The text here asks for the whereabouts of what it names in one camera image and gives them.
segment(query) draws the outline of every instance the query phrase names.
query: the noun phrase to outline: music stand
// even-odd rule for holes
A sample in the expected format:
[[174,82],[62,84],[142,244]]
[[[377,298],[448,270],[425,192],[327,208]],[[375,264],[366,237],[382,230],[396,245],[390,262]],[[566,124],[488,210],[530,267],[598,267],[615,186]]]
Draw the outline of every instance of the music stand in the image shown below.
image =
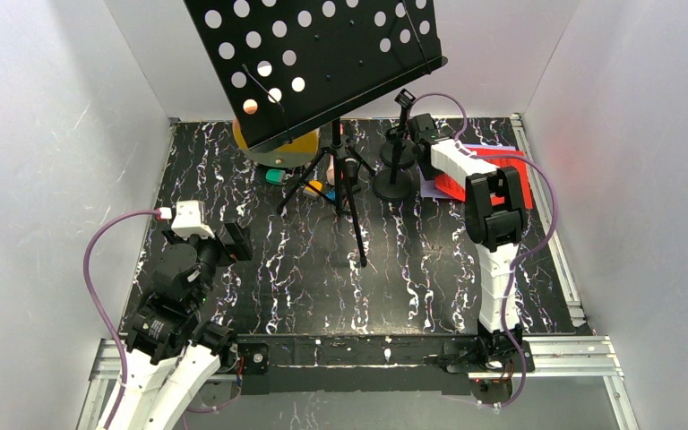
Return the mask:
[[433,0],[185,5],[251,151],[272,151],[447,64]]

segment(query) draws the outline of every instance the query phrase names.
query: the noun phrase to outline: orange object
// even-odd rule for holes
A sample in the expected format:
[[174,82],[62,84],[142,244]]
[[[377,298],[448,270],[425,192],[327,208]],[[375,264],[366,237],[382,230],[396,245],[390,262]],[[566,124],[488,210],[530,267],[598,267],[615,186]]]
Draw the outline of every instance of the orange object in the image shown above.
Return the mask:
[[[526,157],[523,152],[519,150],[500,149],[494,146],[484,148],[472,146],[469,149],[471,151],[475,151],[476,154],[480,156],[512,154]],[[516,170],[518,170],[518,173],[520,174],[520,189],[523,191],[523,203],[526,206],[526,209],[534,208],[534,202],[531,198],[531,189],[529,188],[529,174],[526,169],[526,163],[518,159],[486,159],[485,161],[489,161],[499,168],[514,167]],[[450,195],[450,197],[453,199],[465,202],[465,190],[449,175],[441,174],[437,176],[435,185],[437,190]],[[503,197],[492,196],[493,205],[503,203],[504,201],[505,199]]]

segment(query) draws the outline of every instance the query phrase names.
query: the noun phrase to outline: gray wall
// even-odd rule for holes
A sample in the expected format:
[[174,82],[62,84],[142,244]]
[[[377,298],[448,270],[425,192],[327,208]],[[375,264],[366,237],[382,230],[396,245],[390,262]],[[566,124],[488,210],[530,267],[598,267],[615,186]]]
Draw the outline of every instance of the gray wall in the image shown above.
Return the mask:
[[[150,207],[168,121],[106,6],[0,2],[0,429],[74,428],[105,329],[82,281],[105,219]],[[99,243],[118,320],[145,220]]]
[[688,428],[688,1],[583,1],[524,122],[640,425]]
[[[168,116],[234,116],[182,1],[106,2]],[[450,92],[470,115],[523,111],[577,4],[578,0],[436,0],[439,37],[450,63],[408,87],[416,95]],[[348,116],[397,116],[395,95],[396,91]],[[435,115],[460,114],[443,99],[427,99],[416,107],[416,113],[428,110]]]

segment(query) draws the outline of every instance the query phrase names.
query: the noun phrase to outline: round hole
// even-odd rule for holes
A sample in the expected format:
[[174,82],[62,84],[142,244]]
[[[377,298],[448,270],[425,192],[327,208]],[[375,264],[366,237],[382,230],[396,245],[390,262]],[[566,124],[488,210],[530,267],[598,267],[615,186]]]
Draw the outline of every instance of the round hole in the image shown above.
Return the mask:
[[261,61],[257,65],[257,73],[260,74],[260,76],[268,77],[272,73],[272,65],[268,63],[267,61]]
[[207,11],[207,13],[204,14],[204,22],[207,24],[207,27],[217,29],[223,22],[223,17],[220,16],[220,12],[218,11]]
[[245,101],[244,112],[247,115],[254,115],[254,112],[257,112],[257,102],[252,99],[248,99],[247,101]]
[[294,78],[291,81],[291,89],[296,92],[301,92],[305,88],[305,80],[302,78]]
[[233,76],[230,77],[230,83],[236,88],[244,88],[244,85],[246,85],[246,75],[241,72],[233,73]]
[[294,65],[297,62],[297,53],[292,50],[284,52],[281,57],[283,58],[284,65]]
[[381,39],[381,43],[378,44],[378,47],[381,49],[381,52],[389,51],[389,49],[391,49],[391,40]]
[[233,45],[223,42],[220,44],[218,47],[218,54],[220,54],[220,58],[224,60],[229,60],[233,58],[233,55],[236,53],[236,50],[233,48]]
[[328,0],[322,4],[322,14],[327,18],[331,18],[335,13],[336,5],[331,0]]
[[375,22],[375,25],[377,25],[379,27],[383,27],[383,25],[386,23],[386,13],[383,13],[383,12],[376,13],[373,21]]
[[276,99],[276,101],[280,101],[281,94],[280,94],[280,90],[279,90],[279,89],[277,89],[277,88],[271,88],[271,89],[268,90],[268,92],[269,92],[269,93],[271,94],[271,96],[272,96],[272,97],[271,97],[271,96],[268,96],[268,100],[270,100],[271,103],[275,103],[275,101],[273,101],[273,99]]
[[236,0],[236,2],[233,3],[233,12],[235,12],[236,16],[239,18],[246,18],[249,16],[249,3],[247,3],[246,0]]
[[256,31],[249,31],[246,33],[246,45],[249,47],[259,47],[262,44],[262,37]]
[[297,21],[302,27],[309,27],[313,23],[313,16],[308,11],[302,11],[297,15]]
[[283,21],[275,21],[273,23],[273,34],[276,38],[286,36],[286,23]]

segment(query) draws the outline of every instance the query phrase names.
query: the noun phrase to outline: marble tabletop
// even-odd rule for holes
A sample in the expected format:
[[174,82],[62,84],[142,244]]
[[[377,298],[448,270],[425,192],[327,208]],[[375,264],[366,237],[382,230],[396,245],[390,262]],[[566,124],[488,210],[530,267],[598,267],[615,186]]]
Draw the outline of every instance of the marble tabletop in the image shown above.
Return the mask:
[[[445,131],[459,119],[439,121]],[[391,119],[345,120],[344,131],[376,169]],[[228,121],[175,125],[175,139],[159,188],[157,206],[178,200],[205,202],[208,223],[238,218],[252,230],[254,259],[219,269],[202,316],[237,333],[384,335],[475,333],[479,312],[476,249],[465,232],[460,202],[422,199],[413,167],[414,194],[383,202],[364,169],[355,196],[368,265],[360,268],[351,218],[301,192],[282,215],[275,207],[290,189],[270,185],[263,168],[238,149]],[[323,129],[321,139],[330,139]],[[507,118],[474,118],[465,143],[515,146]],[[326,163],[315,177],[324,182]],[[161,252],[162,223],[152,221],[145,238],[125,315],[151,283],[151,256]],[[521,251],[544,235],[536,209]],[[530,333],[572,333],[552,255],[546,248],[516,272],[516,303]]]

